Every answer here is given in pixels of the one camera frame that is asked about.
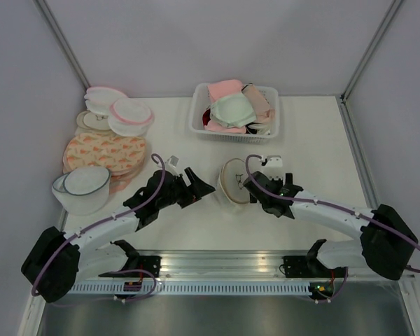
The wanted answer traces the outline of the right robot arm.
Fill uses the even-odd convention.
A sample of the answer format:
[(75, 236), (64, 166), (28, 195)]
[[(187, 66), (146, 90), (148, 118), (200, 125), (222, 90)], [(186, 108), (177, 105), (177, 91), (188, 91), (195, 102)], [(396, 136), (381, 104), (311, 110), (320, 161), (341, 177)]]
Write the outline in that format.
[(315, 277), (338, 268), (369, 267), (385, 279), (399, 280), (418, 242), (393, 207), (381, 204), (368, 209), (320, 201), (293, 184), (291, 173), (284, 180), (272, 180), (256, 171), (243, 186), (252, 202), (259, 202), (268, 214), (317, 223), (349, 237), (347, 241), (319, 239), (312, 245), (305, 267)]

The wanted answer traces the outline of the beige trimmed mesh laundry bag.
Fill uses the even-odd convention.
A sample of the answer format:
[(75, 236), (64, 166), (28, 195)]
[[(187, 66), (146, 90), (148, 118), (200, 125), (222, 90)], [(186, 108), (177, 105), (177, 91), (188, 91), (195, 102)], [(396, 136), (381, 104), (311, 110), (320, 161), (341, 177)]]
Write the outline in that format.
[(247, 177), (245, 161), (240, 158), (232, 158), (220, 168), (214, 197), (224, 212), (241, 213), (251, 205), (250, 194), (243, 185)]

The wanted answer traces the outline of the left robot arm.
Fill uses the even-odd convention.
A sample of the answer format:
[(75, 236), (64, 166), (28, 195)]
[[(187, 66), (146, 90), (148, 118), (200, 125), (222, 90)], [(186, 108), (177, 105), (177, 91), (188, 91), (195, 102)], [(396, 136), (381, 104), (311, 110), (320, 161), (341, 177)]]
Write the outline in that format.
[(21, 267), (21, 273), (32, 285), (31, 294), (53, 303), (89, 278), (150, 275), (139, 252), (123, 236), (156, 221), (162, 209), (173, 205), (184, 209), (215, 190), (189, 167), (179, 175), (157, 170), (146, 186), (109, 217), (75, 232), (49, 227), (41, 233)]

